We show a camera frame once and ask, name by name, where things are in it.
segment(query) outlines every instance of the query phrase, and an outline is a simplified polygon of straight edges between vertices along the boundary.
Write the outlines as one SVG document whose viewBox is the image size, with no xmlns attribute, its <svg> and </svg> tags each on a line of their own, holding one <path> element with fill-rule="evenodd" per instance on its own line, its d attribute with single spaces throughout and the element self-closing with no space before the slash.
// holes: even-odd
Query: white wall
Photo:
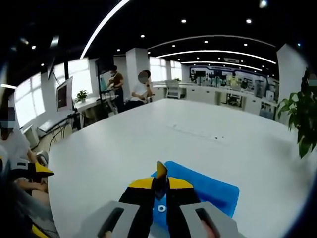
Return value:
<svg viewBox="0 0 317 238">
<path fill-rule="evenodd" d="M 288 98 L 290 93 L 301 90 L 302 77 L 306 67 L 305 59 L 288 44 L 277 51 L 279 69 L 279 97 L 280 102 Z"/>
</svg>

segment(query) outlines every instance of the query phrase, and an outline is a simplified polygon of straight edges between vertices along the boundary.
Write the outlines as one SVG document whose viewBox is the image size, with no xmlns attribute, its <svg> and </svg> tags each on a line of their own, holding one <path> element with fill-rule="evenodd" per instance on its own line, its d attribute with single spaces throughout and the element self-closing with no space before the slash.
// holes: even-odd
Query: blue cloth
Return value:
<svg viewBox="0 0 317 238">
<path fill-rule="evenodd" d="M 236 186 L 207 177 L 173 161 L 167 161 L 165 166 L 169 177 L 189 182 L 194 187 L 201 202 L 210 202 L 229 217 L 233 216 L 239 197 L 239 189 Z M 158 206 L 160 205 L 166 207 L 166 196 L 161 201 L 155 199 L 153 221 L 168 230 L 167 210 L 159 212 Z"/>
</svg>

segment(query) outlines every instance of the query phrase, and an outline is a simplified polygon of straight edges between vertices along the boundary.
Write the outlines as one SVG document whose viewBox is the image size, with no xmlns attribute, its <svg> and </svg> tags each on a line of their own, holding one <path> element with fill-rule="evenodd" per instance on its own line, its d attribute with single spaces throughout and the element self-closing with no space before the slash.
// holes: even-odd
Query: curved ceiling light strip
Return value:
<svg viewBox="0 0 317 238">
<path fill-rule="evenodd" d="M 98 33 L 100 32 L 100 30 L 104 27 L 104 25 L 110 20 L 110 18 L 112 18 L 124 5 L 126 5 L 130 0 L 122 0 L 121 2 L 119 2 L 108 14 L 107 16 L 102 20 L 102 22 L 99 24 L 99 26 L 95 29 L 94 33 L 92 34 L 92 36 L 90 37 L 87 45 L 85 46 L 80 59 L 82 60 L 87 52 L 87 50 L 89 49 L 90 45 L 92 44 L 92 42 L 94 41 L 94 39 L 96 38 L 96 36 L 98 35 Z"/>
<path fill-rule="evenodd" d="M 152 46 L 152 47 L 148 48 L 148 50 L 153 49 L 153 48 L 158 47 L 158 46 L 174 43 L 174 42 L 177 42 L 177 41 L 185 41 L 185 40 L 196 39 L 196 38 L 204 38 L 204 37 L 232 37 L 232 38 L 240 38 L 240 39 L 256 41 L 256 42 L 260 42 L 260 43 L 268 45 L 268 46 L 276 47 L 275 45 L 272 45 L 272 44 L 270 44 L 268 42 L 261 41 L 261 40 L 258 40 L 258 39 L 253 39 L 253 38 L 250 38 L 250 37 L 234 36 L 234 35 L 204 35 L 204 36 L 191 36 L 191 37 L 181 38 L 181 39 L 177 39 L 177 40 L 173 40 L 173 41 L 167 41 L 167 42 L 158 44 L 156 46 Z"/>
<path fill-rule="evenodd" d="M 255 56 L 255 55 L 242 53 L 242 52 L 236 52 L 236 51 L 220 51 L 220 50 L 183 51 L 183 52 L 176 52 L 176 53 L 171 53 L 171 54 L 167 54 L 167 55 L 157 56 L 156 58 L 162 58 L 162 57 L 167 57 L 167 56 L 175 56 L 175 55 L 181 55 L 181 54 L 189 54 L 189 53 L 201 53 L 201 52 L 219 52 L 219 53 L 238 54 L 238 55 L 244 55 L 244 56 L 250 56 L 250 57 L 258 58 L 258 59 L 265 60 L 267 62 L 276 64 L 276 62 L 271 61 L 269 59 L 265 59 L 265 58 L 260 57 L 260 56 Z"/>
<path fill-rule="evenodd" d="M 181 63 L 219 63 L 219 64 L 229 64 L 229 65 L 235 65 L 235 66 L 240 66 L 240 67 L 245 67 L 245 68 L 251 68 L 254 70 L 262 71 L 260 68 L 255 68 L 243 64 L 238 64 L 238 63 L 228 63 L 228 62 L 216 62 L 216 61 L 188 61 L 188 62 L 181 62 Z"/>
</svg>

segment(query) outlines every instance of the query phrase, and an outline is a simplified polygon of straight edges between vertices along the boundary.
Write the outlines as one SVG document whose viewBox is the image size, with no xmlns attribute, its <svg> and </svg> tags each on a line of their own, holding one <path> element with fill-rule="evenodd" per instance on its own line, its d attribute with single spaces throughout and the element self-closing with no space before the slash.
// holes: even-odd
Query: white shirt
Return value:
<svg viewBox="0 0 317 238">
<path fill-rule="evenodd" d="M 15 123 L 13 132 L 9 135 L 7 140 L 2 140 L 0 134 L 0 145 L 5 148 L 8 153 L 8 158 L 22 158 L 28 160 L 28 150 L 30 148 L 30 143 L 26 139 L 25 135 L 19 129 L 19 124 Z"/>
<path fill-rule="evenodd" d="M 133 92 L 142 95 L 145 99 L 148 97 L 148 89 L 147 86 L 143 83 L 138 82 L 133 89 Z M 142 101 L 138 97 L 132 97 L 131 101 Z"/>
</svg>

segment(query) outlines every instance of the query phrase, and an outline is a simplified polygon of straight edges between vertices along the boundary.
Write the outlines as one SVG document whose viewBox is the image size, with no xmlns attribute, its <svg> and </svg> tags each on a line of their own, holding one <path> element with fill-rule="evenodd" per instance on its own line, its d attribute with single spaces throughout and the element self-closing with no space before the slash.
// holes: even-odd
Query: person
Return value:
<svg viewBox="0 0 317 238">
<path fill-rule="evenodd" d="M 27 160 L 29 163 L 35 163 L 37 162 L 36 155 L 31 151 L 29 142 L 19 130 L 18 123 L 14 123 L 15 119 L 11 121 L 14 126 L 10 128 L 4 126 L 9 120 L 8 116 L 5 118 L 5 115 L 12 114 L 12 112 L 14 112 L 14 107 L 8 100 L 3 100 L 0 107 L 0 145 L 7 151 L 9 158 L 18 157 Z M 18 178 L 16 184 L 44 205 L 50 205 L 46 180 L 43 179 L 41 183 L 36 183 L 30 182 L 26 178 Z"/>
<path fill-rule="evenodd" d="M 123 98 L 123 76 L 121 73 L 117 71 L 117 66 L 113 65 L 110 69 L 111 78 L 107 84 L 107 88 L 113 84 L 113 88 L 115 89 L 115 95 L 117 98 L 115 99 L 115 104 L 118 108 L 118 113 L 122 112 L 124 109 L 124 98 Z"/>
<path fill-rule="evenodd" d="M 125 104 L 125 110 L 129 110 L 144 105 L 145 103 L 147 103 L 147 97 L 153 95 L 149 82 L 150 76 L 151 73 L 148 70 L 142 71 L 139 74 L 139 78 L 146 77 L 147 80 L 145 80 L 144 83 L 138 81 L 138 83 L 135 85 L 133 92 L 131 93 L 132 98 Z"/>
</svg>

